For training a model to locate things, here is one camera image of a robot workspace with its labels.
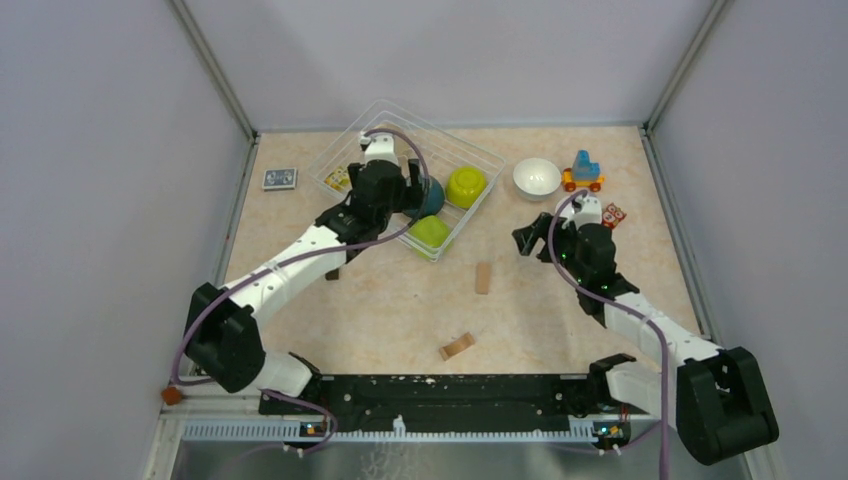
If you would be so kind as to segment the white wire dish rack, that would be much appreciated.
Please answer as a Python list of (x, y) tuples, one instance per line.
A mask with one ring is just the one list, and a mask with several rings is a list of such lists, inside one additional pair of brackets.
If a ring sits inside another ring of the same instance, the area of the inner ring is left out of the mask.
[[(452, 229), (448, 238), (449, 243), (445, 243), (442, 247), (441, 255), (437, 259), (439, 260), (475, 213), (487, 202), (506, 161), (482, 147), (438, 128), (395, 103), (380, 99), (359, 115), (307, 168), (309, 176), (319, 188), (336, 202), (342, 200), (350, 188), (345, 192), (335, 191), (324, 183), (324, 179), (339, 166), (347, 167), (351, 163), (361, 161), (363, 151), (360, 146), (360, 134), (381, 127), (401, 131), (410, 137), (423, 153), (429, 175), (436, 178), (444, 190), (451, 173), (463, 166), (482, 170), (488, 181), (485, 191), (470, 209), (458, 208), (446, 200), (444, 207), (436, 215)], [(413, 243), (408, 232), (400, 236), (399, 240), (416, 253), (420, 250)]]

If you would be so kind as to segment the round lime green bowl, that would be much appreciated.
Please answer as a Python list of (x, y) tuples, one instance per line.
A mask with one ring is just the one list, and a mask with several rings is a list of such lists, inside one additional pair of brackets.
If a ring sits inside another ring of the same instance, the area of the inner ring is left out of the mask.
[(459, 167), (449, 176), (445, 187), (446, 200), (458, 208), (470, 209), (487, 185), (482, 170), (472, 166)]

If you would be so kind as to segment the white bowl with blue rim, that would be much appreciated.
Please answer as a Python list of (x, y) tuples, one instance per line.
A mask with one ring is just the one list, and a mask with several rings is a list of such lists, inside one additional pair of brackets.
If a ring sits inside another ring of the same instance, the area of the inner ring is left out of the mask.
[(512, 180), (520, 197), (538, 202), (559, 190), (561, 171), (547, 159), (527, 158), (514, 167)]

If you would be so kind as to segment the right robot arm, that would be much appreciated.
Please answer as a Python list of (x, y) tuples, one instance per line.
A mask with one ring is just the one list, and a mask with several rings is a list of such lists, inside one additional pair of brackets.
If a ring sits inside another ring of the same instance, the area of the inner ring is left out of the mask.
[(589, 404), (612, 412), (625, 403), (656, 416), (703, 465), (776, 442), (780, 427), (756, 357), (692, 333), (656, 308), (619, 272), (605, 213), (581, 191), (511, 233), (520, 255), (554, 266), (587, 316), (659, 367), (608, 359), (586, 385)]

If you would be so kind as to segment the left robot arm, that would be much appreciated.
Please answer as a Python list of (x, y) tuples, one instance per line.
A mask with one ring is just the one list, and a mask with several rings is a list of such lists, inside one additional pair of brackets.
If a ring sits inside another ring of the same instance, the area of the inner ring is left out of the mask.
[(192, 294), (179, 357), (187, 357), (228, 393), (275, 390), (297, 413), (319, 404), (318, 370), (294, 353), (269, 353), (263, 325), (306, 287), (368, 248), (403, 235), (386, 232), (396, 213), (422, 213), (430, 189), (420, 148), (405, 133), (361, 133), (364, 160), (347, 167), (350, 191), (289, 247), (240, 279)]

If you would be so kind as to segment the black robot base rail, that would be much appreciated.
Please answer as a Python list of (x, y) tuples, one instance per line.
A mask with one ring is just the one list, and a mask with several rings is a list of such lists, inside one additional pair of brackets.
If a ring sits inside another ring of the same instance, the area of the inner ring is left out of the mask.
[(619, 420), (638, 408), (603, 399), (584, 374), (326, 375), (303, 400), (334, 414), (343, 433), (560, 432), (579, 418)]

